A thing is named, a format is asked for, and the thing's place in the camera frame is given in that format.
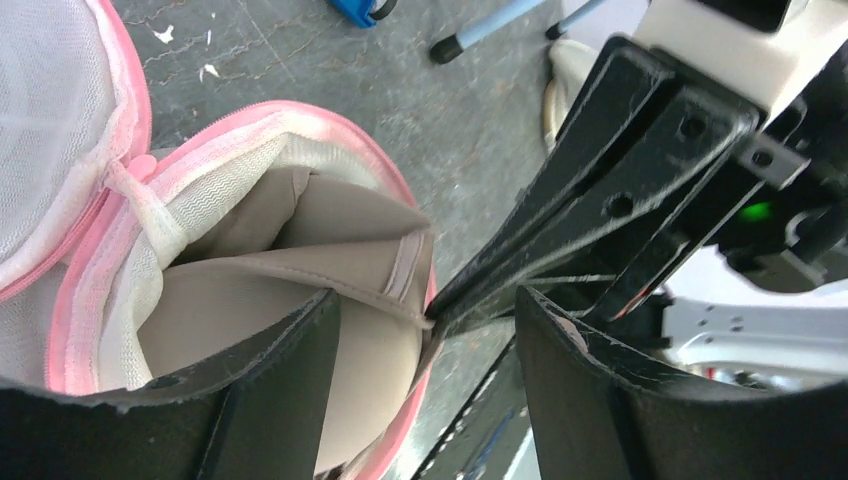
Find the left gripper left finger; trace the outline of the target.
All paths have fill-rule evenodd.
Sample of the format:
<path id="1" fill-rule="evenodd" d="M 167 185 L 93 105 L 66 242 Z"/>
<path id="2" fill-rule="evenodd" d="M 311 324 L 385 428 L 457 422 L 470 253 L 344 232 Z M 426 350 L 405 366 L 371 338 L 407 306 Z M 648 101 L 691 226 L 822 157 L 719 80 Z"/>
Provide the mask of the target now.
<path id="1" fill-rule="evenodd" d="M 310 479 L 340 299 L 288 316 L 145 387 L 72 397 L 1 384 L 5 479 Z"/>

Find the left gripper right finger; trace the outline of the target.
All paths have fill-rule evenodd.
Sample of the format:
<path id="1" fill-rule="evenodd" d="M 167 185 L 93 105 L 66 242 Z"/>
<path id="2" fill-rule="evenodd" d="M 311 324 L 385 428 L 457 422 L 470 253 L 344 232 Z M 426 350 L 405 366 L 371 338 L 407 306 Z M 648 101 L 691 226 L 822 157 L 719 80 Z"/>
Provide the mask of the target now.
<path id="1" fill-rule="evenodd" d="M 768 393 L 664 364 L 516 294 L 517 352 L 544 479 L 843 479 L 847 385 Z"/>

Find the beige padded bra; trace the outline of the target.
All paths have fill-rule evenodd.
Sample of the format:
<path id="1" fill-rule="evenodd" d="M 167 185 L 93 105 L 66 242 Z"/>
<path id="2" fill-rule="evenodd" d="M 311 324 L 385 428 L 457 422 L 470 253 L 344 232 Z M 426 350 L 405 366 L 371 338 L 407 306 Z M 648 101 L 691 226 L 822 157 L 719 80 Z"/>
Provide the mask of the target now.
<path id="1" fill-rule="evenodd" d="M 172 373 L 270 327 L 321 288 L 340 296 L 338 353 L 315 469 L 375 441 L 419 368 L 432 261 L 430 221 L 380 192 L 279 168 L 164 273 L 139 339 Z"/>

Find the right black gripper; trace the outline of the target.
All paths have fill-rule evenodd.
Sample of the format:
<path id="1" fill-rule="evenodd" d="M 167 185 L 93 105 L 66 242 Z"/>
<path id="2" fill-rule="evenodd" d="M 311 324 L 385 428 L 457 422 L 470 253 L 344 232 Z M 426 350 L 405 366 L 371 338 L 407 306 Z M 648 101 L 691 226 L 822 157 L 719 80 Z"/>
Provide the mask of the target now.
<path id="1" fill-rule="evenodd" d="M 536 289 L 631 339 L 629 312 L 709 245 L 768 291 L 843 279 L 847 159 L 801 155 L 808 119 L 799 100 L 768 125 L 667 52 L 610 38 L 523 197 L 428 308 L 436 332 L 516 317 Z"/>

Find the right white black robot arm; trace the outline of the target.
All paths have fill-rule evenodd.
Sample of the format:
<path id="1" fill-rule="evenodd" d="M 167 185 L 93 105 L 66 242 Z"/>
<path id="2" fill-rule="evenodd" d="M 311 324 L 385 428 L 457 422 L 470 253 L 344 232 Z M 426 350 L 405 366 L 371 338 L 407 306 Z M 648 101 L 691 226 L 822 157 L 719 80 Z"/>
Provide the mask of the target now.
<path id="1" fill-rule="evenodd" d="M 550 51 L 569 113 L 492 240 L 429 307 L 453 337 L 520 287 L 608 336 L 726 383 L 797 390 L 847 373 L 847 52 L 770 126 L 659 50 Z"/>

